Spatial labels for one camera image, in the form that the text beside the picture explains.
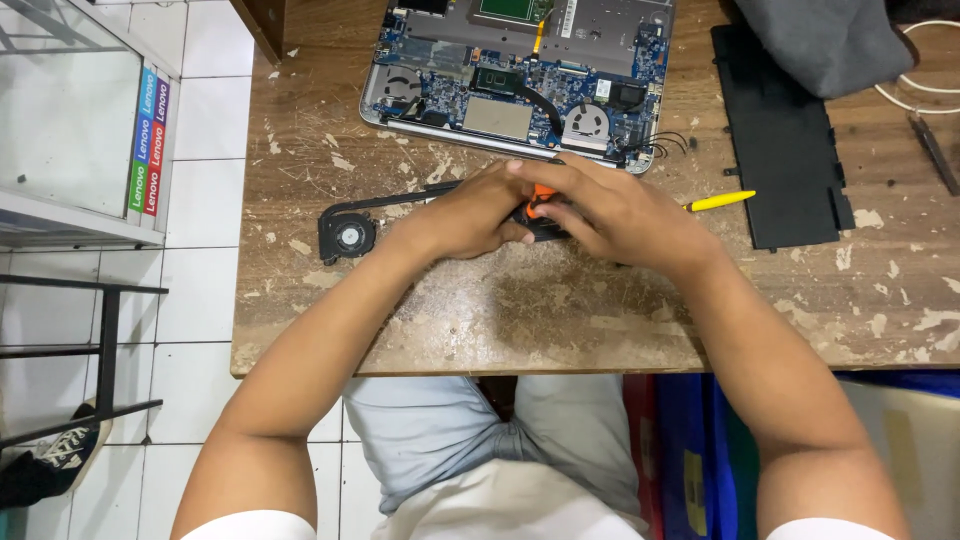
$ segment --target worn wooden desk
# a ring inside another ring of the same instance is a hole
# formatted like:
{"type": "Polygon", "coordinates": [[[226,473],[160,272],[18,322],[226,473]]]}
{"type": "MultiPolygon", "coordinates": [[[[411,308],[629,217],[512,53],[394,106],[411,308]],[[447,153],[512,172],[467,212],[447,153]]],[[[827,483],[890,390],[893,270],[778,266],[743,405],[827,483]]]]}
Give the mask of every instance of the worn wooden desk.
{"type": "MultiPolygon", "coordinates": [[[[287,58],[253,69],[231,371],[243,376],[356,260],[324,267],[320,212],[463,178],[497,156],[365,126],[357,112],[383,0],[300,0],[287,58]]],[[[714,1],[684,0],[674,27],[661,128],[696,137],[643,176],[678,201],[738,188],[709,28],[714,1]]],[[[926,84],[960,86],[957,39],[917,32],[926,84]],[[950,51],[944,47],[954,47],[950,51]]],[[[828,104],[858,229],[834,244],[751,248],[742,206],[699,218],[743,272],[836,368],[960,365],[960,200],[951,199],[904,112],[872,90],[828,104]]],[[[960,115],[928,120],[953,163],[960,115]]],[[[409,205],[375,215],[391,222],[409,205]]],[[[512,245],[437,264],[404,298],[358,374],[701,370],[707,359],[673,287],[591,260],[571,242],[512,245]]]]}

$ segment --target laptop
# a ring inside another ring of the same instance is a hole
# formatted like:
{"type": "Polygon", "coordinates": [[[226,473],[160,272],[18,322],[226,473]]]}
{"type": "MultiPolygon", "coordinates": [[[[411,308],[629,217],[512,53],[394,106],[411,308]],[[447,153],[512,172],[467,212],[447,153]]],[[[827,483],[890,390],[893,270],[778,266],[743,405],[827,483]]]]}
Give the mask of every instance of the laptop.
{"type": "Polygon", "coordinates": [[[637,174],[674,0],[390,0],[360,101],[378,128],[637,174]]]}

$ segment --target black sneaker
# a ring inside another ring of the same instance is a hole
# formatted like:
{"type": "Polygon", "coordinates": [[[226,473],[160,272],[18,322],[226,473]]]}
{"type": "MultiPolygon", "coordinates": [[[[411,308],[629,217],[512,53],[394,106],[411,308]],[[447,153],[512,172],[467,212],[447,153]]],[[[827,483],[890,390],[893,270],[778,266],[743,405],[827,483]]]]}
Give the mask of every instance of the black sneaker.
{"type": "MultiPolygon", "coordinates": [[[[92,416],[95,400],[77,408],[71,420],[92,416]]],[[[69,493],[80,485],[100,447],[110,435],[112,420],[89,428],[64,431],[49,446],[26,452],[0,471],[0,509],[24,507],[69,493]]]]}

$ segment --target jeans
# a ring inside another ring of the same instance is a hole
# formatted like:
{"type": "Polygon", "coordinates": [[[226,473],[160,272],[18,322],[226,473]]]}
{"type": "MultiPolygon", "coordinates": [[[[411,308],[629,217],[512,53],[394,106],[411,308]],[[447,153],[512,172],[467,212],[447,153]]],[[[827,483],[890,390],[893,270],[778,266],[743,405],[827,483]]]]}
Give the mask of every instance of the jeans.
{"type": "Polygon", "coordinates": [[[619,375],[530,375],[501,422],[464,377],[353,379],[344,404],[380,481],[380,512],[500,458],[549,465],[613,510],[639,516],[619,375]]]}

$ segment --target hand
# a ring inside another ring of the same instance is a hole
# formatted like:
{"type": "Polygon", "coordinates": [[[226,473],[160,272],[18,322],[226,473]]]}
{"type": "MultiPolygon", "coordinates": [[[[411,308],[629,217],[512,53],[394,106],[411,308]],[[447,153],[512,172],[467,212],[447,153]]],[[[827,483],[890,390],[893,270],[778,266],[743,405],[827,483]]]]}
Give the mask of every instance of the hand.
{"type": "Polygon", "coordinates": [[[534,212],[556,221],[594,257],[652,268],[676,282],[723,255],[719,238],[662,191],[576,154],[557,158],[566,165],[511,160],[506,169],[572,201],[576,209],[546,203],[534,212]]]}
{"type": "Polygon", "coordinates": [[[391,236],[404,236],[431,261],[474,258],[509,241],[530,244],[533,233],[504,219],[532,192],[531,184],[507,173],[503,161],[495,161],[470,173],[453,191],[411,212],[394,226],[391,236]]]}

